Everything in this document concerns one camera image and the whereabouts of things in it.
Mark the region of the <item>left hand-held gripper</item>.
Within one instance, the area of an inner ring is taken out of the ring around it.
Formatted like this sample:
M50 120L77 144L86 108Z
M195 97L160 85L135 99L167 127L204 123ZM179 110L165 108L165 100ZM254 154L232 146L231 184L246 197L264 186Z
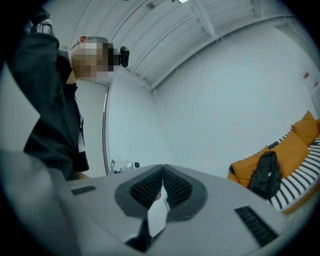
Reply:
M121 159L112 159L111 164L108 168L108 175L119 174L123 172L132 171L140 168L141 165L139 162L130 162Z

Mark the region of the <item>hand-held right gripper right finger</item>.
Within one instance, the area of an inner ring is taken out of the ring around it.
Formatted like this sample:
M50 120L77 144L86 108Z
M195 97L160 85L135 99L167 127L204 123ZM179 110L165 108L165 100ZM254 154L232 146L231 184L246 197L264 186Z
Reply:
M168 223L192 219L206 204L208 191L197 178L198 171L176 165L162 166L163 186L167 193Z

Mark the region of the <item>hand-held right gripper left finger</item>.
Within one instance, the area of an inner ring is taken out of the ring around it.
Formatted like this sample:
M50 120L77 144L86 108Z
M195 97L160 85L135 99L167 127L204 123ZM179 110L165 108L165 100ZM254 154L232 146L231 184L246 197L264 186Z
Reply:
M115 189L116 203L126 216L146 218L163 186L163 166L148 165L119 176L124 180Z

